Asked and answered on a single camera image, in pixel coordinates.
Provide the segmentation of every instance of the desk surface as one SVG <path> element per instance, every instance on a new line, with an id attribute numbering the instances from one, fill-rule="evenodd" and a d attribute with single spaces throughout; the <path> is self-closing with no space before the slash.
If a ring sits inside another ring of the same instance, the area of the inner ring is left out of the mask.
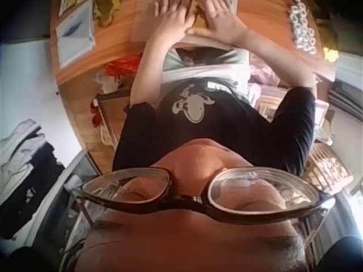
<path id="1" fill-rule="evenodd" d="M 310 55 L 296 49 L 288 18 L 291 2 L 292 0 L 241 0 L 238 3 L 237 14 L 248 27 L 294 53 L 316 73 L 334 81 L 335 64 L 324 60 L 322 43 L 311 13 L 308 14 L 309 27 L 315 29 L 318 52 L 316 55 Z M 111 25 L 101 28 L 94 22 L 96 39 L 94 50 L 61 70 L 57 53 L 56 27 L 78 6 L 71 8 L 61 17 L 58 16 L 59 6 L 60 0 L 53 0 L 50 15 L 52 66 L 58 85 L 102 64 L 143 50 L 144 43 L 130 42 L 133 19 L 137 12 L 137 0 L 123 0 L 121 9 L 116 11 Z"/>

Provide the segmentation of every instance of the eyeglass frame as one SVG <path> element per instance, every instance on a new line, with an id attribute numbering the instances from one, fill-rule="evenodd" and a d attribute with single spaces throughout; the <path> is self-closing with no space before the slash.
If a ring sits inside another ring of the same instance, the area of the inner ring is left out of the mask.
<path id="1" fill-rule="evenodd" d="M 257 225 L 257 224 L 270 224 L 270 223 L 277 223 L 282 222 L 286 220 L 306 217 L 317 210 L 329 210 L 335 203 L 335 199 L 332 195 L 325 193 L 318 189 L 316 186 L 304 181 L 300 177 L 297 177 L 291 173 L 269 168 L 269 167 L 235 167 L 235 168 L 224 168 L 221 171 L 219 171 L 210 181 L 207 182 L 207 184 L 204 186 L 203 191 L 201 192 L 200 196 L 189 196 L 189 195 L 179 195 L 174 194 L 171 191 L 172 183 L 173 183 L 173 174 L 171 171 L 165 168 L 160 167 L 145 167 L 145 168 L 127 168 L 127 169 L 121 169 L 118 171 L 111 172 L 109 174 L 106 174 L 101 177 L 105 177 L 107 175 L 114 174 L 116 172 L 126 172 L 126 171 L 149 171 L 149 170 L 159 170 L 164 171 L 165 174 L 167 174 L 168 180 L 167 185 L 164 189 L 164 191 L 157 196 L 156 198 L 152 199 L 149 202 L 146 203 L 120 203 L 111 201 L 108 199 L 100 198 L 95 195 L 92 195 L 90 193 L 87 193 L 83 190 L 83 187 L 88 184 L 89 182 L 92 182 L 94 180 L 84 182 L 77 186 L 76 188 L 72 189 L 72 194 L 75 197 L 77 204 L 79 205 L 81 211 L 83 212 L 86 220 L 89 222 L 90 226 L 94 226 L 94 221 L 92 220 L 90 214 L 88 213 L 86 207 L 85 207 L 85 201 L 90 201 L 94 204 L 100 205 L 102 207 L 121 211 L 125 213 L 131 213 L 131 214 L 151 214 L 158 211 L 163 210 L 174 210 L 174 209 L 186 209 L 186 210 L 192 210 L 198 213 L 205 214 L 209 216 L 210 218 L 223 222 L 228 224 L 240 224 L 240 225 Z M 280 173 L 283 173 L 284 175 L 288 175 L 291 178 L 299 179 L 300 182 L 302 182 L 304 185 L 308 186 L 310 189 L 315 190 L 315 192 L 318 194 L 318 201 L 313 206 L 307 206 L 307 207 L 301 207 L 299 209 L 295 210 L 281 210 L 274 213 L 269 214 L 233 214 L 227 211 L 223 211 L 215 207 L 211 204 L 209 198 L 208 198 L 208 190 L 210 188 L 210 185 L 215 181 L 215 178 L 223 173 L 224 171 L 230 171 L 233 169 L 242 169 L 244 171 L 251 170 L 251 171 L 258 171 L 258 170 L 272 170 L 272 171 L 278 171 Z M 130 181 L 129 178 L 132 177 L 125 177 L 125 183 L 121 184 L 120 186 L 124 186 L 127 184 L 127 182 Z"/>

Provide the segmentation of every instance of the white beads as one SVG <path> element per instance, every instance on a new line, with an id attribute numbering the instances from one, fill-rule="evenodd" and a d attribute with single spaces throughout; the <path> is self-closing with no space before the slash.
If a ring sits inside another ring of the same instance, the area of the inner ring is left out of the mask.
<path id="1" fill-rule="evenodd" d="M 316 54 L 315 31 L 308 26 L 306 5 L 301 0 L 293 1 L 289 20 L 293 27 L 296 48 L 309 54 Z"/>

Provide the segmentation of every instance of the sleeve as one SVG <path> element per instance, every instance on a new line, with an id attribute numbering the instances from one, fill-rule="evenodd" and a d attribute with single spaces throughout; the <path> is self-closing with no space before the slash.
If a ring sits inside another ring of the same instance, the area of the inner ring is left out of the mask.
<path id="1" fill-rule="evenodd" d="M 301 176 L 313 144 L 315 97 L 308 88 L 291 89 L 270 126 L 271 167 Z"/>
<path id="2" fill-rule="evenodd" d="M 130 108 L 113 159 L 113 171 L 150 165 L 152 153 L 149 141 L 155 118 L 155 109 L 148 103 Z"/>

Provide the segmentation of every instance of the black t-shirt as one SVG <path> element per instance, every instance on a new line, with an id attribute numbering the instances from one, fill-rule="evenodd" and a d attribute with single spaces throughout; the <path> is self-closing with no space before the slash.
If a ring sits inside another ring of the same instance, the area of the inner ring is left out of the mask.
<path id="1" fill-rule="evenodd" d="M 198 138 L 210 138 L 255 166 L 300 176 L 313 142 L 315 97 L 294 88 L 270 123 L 249 104 L 226 91 L 207 91 L 194 80 L 169 92 L 157 109 L 130 108 L 113 170 L 148 167 L 170 151 Z"/>

